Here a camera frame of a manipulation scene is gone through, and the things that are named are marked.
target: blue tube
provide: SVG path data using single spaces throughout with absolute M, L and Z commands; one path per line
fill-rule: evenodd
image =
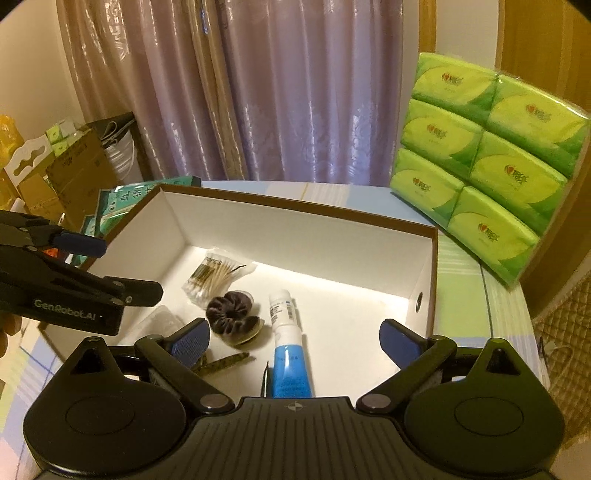
M 297 325 L 275 329 L 274 398 L 311 398 L 301 330 Z
M 312 397 L 304 360 L 304 349 L 301 345 L 282 345 L 275 348 L 273 397 Z

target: cardboard box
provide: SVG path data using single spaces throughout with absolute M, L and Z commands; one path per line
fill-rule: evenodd
M 316 396 L 348 395 L 353 403 L 398 368 L 379 345 L 379 327 L 394 318 L 419 335 L 433 332 L 437 229 L 332 206 L 198 187 L 158 186 L 106 236 L 107 253 L 81 268 L 157 280 L 161 305 L 184 323 L 204 316 L 181 286 L 207 249 L 256 262 L 231 290 L 245 290 L 265 320 L 244 348 L 252 359 L 208 381 L 234 400 L 259 396 L 273 357 L 268 296 L 285 288 L 305 335 Z M 153 309 L 125 309 L 115 345 Z M 67 357 L 88 333 L 46 325 L 44 336 Z M 236 350 L 212 335 L 214 359 Z
M 56 193 L 41 175 L 33 175 L 21 182 L 21 194 L 31 215 L 39 215 L 57 223 L 64 213 L 64 206 Z M 62 226 L 71 229 L 68 220 Z
M 86 215 L 96 211 L 99 190 L 118 185 L 105 151 L 90 129 L 47 167 L 47 177 L 51 187 L 40 174 L 21 182 L 25 203 L 31 213 L 44 212 L 35 215 L 52 220 L 65 213 L 69 228 L 75 231 L 82 227 Z

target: green packaging box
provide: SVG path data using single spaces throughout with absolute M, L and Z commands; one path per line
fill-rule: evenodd
M 56 157 L 59 157 L 62 153 L 64 153 L 68 149 L 69 145 L 67 140 L 60 140 L 53 145 L 51 145 L 51 149 Z
M 96 225 L 94 236 L 103 237 L 117 225 L 125 215 L 144 198 L 152 189 L 160 184 L 184 185 L 200 187 L 201 179 L 193 176 L 175 177 L 173 179 L 144 181 L 132 183 L 112 190 L 101 190 L 96 206 Z
M 589 117 L 549 93 L 499 75 L 486 128 L 570 178 L 589 135 Z
M 527 225 L 472 187 L 462 190 L 447 230 L 507 285 L 515 283 L 539 240 Z
M 497 73 L 436 53 L 421 53 L 413 98 L 484 125 L 491 111 Z
M 400 148 L 390 188 L 445 228 L 464 182 L 416 153 Z
M 525 150 L 484 132 L 470 183 L 542 235 L 562 199 L 567 179 Z
M 464 117 L 411 99 L 402 144 L 463 180 L 470 169 L 483 128 Z
M 52 145 L 64 139 L 61 134 L 60 125 L 54 125 L 53 127 L 49 128 L 45 134 L 49 140 L 49 143 Z

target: table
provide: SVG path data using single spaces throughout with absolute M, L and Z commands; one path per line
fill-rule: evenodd
M 433 225 L 387 188 L 281 181 L 204 181 L 203 186 L 323 203 Z M 30 480 L 38 473 L 23 441 L 22 420 L 61 361 L 40 336 L 37 324 L 30 321 L 21 335 L 11 338 L 9 351 L 0 360 L 0 378 L 5 382 L 0 397 L 2 480 Z M 508 291 L 476 257 L 442 231 L 434 333 L 453 338 L 460 346 L 483 346 L 492 336 L 506 338 L 547 385 L 520 286 Z

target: curtain fold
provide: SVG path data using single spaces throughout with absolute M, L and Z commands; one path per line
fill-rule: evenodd
M 217 0 L 251 177 L 387 185 L 401 0 Z
M 217 146 L 228 177 L 248 177 L 230 80 L 224 57 L 215 0 L 187 0 L 197 65 Z
M 227 141 L 218 145 L 183 0 L 57 0 L 57 6 L 85 120 L 133 111 L 156 178 L 245 178 L 240 143 L 234 151 Z
M 132 110 L 156 177 L 387 185 L 402 0 L 57 0 L 88 121 Z

